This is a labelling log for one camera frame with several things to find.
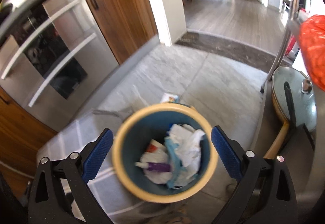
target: purple tube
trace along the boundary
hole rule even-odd
[[[167,163],[161,163],[161,162],[136,162],[135,165],[137,167],[141,167],[143,169],[147,169],[148,171],[153,172],[170,172],[171,167],[170,164]]]

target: metal screw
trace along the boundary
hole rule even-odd
[[[281,155],[278,155],[278,156],[277,156],[277,160],[278,160],[279,162],[284,162],[284,158],[283,158]]]
[[[254,152],[251,151],[251,150],[248,150],[248,151],[246,152],[246,155],[247,155],[248,157],[254,157],[254,156],[255,156]]]
[[[79,153],[72,153],[72,154],[70,154],[70,158],[71,159],[76,159],[76,158],[78,158],[78,156],[79,156]]]
[[[42,159],[41,159],[41,163],[46,163],[48,161],[48,158],[47,157],[43,157]]]

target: wooden floor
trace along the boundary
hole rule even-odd
[[[185,0],[184,11],[189,30],[222,35],[273,54],[281,45],[281,14],[257,0]]]

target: bucket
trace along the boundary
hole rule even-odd
[[[171,124],[189,124],[205,132],[201,147],[198,176],[179,189],[151,182],[134,164],[140,160],[151,139],[164,142]],[[118,130],[112,148],[113,165],[121,183],[140,199],[155,203],[172,203],[201,190],[217,166],[217,152],[211,142],[211,125],[196,110],[177,103],[161,103],[143,108],[130,116]]]

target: orange plastic bag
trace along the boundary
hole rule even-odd
[[[300,27],[299,44],[308,74],[325,91],[325,16],[314,15]]]

